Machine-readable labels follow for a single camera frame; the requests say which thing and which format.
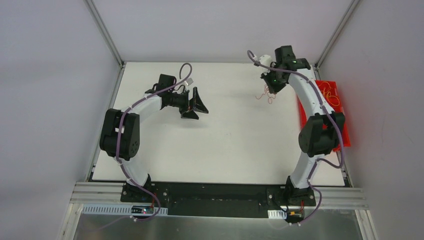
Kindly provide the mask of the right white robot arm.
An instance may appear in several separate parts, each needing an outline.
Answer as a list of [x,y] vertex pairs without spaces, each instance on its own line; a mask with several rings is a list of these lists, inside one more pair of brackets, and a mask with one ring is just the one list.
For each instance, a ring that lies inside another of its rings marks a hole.
[[312,194],[311,179],[320,162],[336,148],[342,138],[345,116],[335,112],[320,92],[316,82],[300,71],[311,70],[305,58],[297,58],[290,45],[276,48],[275,59],[269,55],[259,57],[263,67],[261,78],[271,94],[291,86],[300,101],[307,121],[298,135],[301,154],[293,173],[287,178],[284,200],[296,205]]

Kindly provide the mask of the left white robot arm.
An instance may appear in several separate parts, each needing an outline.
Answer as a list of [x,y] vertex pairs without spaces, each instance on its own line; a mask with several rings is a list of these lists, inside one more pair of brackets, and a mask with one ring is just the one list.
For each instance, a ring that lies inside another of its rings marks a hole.
[[105,113],[99,147],[118,163],[126,182],[135,187],[133,195],[140,202],[149,201],[153,195],[150,175],[138,153],[141,123],[165,107],[177,108],[182,119],[198,120],[198,113],[208,114],[198,88],[188,89],[192,83],[189,76],[177,81],[175,76],[161,74],[158,83],[145,91],[140,100]]

